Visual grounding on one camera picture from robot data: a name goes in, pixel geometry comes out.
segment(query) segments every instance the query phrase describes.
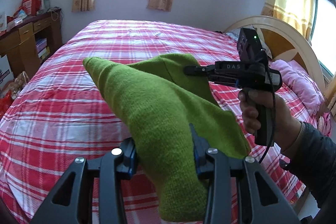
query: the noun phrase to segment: red and white plaid blanket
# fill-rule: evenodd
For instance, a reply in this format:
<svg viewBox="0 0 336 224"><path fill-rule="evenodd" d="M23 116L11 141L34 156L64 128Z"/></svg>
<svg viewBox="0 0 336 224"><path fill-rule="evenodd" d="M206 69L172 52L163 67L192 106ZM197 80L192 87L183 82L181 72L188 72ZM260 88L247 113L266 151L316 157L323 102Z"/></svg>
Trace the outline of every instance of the red and white plaid blanket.
<svg viewBox="0 0 336 224"><path fill-rule="evenodd" d="M130 136L102 99L83 59L97 56L129 64L170 52L191 53L201 65L239 60L236 41L226 34L161 22L101 20L80 31L41 66L0 123L0 196L19 223L30 221L74 158L101 157ZM241 124L239 90L215 84L211 89L220 106L232 110ZM316 120L287 86L277 93L295 117L316 127ZM254 145L253 136L246 138L251 155L260 157L264 147ZM274 146L263 166L288 200L295 201L304 186L279 167L280 158L284 157ZM159 218L154 187L143 171L123 182L122 189L128 223L167 223ZM232 204L236 209L235 194ZM93 210L98 223L97 191ZM233 223L236 219L233 210Z"/></svg>

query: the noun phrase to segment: black cable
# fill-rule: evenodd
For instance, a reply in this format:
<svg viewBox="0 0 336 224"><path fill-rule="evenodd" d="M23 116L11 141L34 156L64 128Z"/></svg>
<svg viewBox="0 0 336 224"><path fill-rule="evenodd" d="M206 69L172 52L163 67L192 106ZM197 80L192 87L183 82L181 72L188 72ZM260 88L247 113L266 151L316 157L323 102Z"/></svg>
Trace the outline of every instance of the black cable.
<svg viewBox="0 0 336 224"><path fill-rule="evenodd" d="M269 140L269 143L266 147L266 150L263 154L263 156L260 158L259 160L259 164L262 163L262 161L264 160L264 158L266 157L268 151L269 151L269 148L271 147L271 144L273 142L273 138L274 138L274 134L275 134L275 123L276 123L276 110L275 110L275 91L274 91L274 86L273 86L273 81L272 81L272 78L271 78L271 75L269 73L269 67L267 66L266 67L266 73L267 73L267 77L269 79L269 83L271 84L271 91L272 91L272 97L273 97L273 109L272 109L272 133L271 133L271 138Z"/></svg>

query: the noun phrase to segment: window pane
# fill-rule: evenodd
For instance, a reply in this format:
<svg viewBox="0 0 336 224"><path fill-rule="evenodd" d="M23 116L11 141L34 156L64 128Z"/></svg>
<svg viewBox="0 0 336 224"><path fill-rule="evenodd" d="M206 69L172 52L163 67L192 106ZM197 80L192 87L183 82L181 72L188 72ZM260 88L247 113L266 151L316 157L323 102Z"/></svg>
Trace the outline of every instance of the window pane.
<svg viewBox="0 0 336 224"><path fill-rule="evenodd" d="M336 26L336 8L329 0L318 0L315 30L311 47L318 60L330 70L336 72L336 38L330 34Z"/></svg>

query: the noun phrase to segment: green fabric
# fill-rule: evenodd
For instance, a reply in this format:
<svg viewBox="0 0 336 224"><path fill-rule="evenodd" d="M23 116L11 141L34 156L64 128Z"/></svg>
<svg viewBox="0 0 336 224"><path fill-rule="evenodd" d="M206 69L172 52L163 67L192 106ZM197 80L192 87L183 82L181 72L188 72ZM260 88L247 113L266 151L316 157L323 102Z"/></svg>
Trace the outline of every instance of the green fabric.
<svg viewBox="0 0 336 224"><path fill-rule="evenodd" d="M192 55L167 54L131 65L86 58L85 69L113 112L128 126L140 163L154 183L166 221L202 220L207 189L197 178L189 123L229 157L243 158L248 142L230 111L212 97L207 79L186 76Z"/></svg>

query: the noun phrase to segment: black jacket sleeve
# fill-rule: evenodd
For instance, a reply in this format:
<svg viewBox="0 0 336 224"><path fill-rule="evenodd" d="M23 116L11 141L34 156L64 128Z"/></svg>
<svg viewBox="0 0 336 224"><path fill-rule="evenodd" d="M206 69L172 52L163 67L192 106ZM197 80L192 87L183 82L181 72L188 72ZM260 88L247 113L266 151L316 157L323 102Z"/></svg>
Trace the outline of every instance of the black jacket sleeve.
<svg viewBox="0 0 336 224"><path fill-rule="evenodd" d="M336 144L305 123L295 156L289 164L280 160L280 166L308 187L321 208L336 182Z"/></svg>

